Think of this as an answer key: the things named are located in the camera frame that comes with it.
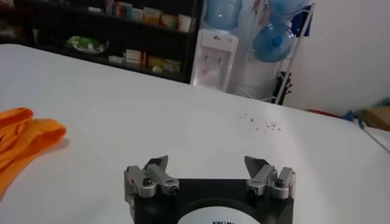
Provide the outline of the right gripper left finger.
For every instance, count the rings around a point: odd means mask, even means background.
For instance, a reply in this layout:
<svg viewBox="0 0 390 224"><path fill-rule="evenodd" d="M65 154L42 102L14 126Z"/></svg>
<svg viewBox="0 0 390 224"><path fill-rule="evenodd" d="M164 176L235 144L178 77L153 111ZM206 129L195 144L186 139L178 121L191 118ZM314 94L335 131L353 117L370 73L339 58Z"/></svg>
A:
<svg viewBox="0 0 390 224"><path fill-rule="evenodd" d="M152 158L141 169L139 166L128 166L124 171L125 201L136 196L152 198L159 192L167 196L179 193L179 180L166 173L168 155Z"/></svg>

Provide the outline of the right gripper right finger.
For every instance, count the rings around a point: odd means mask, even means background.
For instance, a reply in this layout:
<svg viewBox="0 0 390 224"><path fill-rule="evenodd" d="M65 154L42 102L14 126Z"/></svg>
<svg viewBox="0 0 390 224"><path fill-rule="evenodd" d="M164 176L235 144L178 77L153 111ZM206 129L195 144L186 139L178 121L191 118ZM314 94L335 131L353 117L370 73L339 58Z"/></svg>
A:
<svg viewBox="0 0 390 224"><path fill-rule="evenodd" d="M265 193L277 200L295 198L296 173L292 168L284 167L278 172L265 159L251 156L245 156L244 163L250 175L246 181L250 198L262 197Z"/></svg>

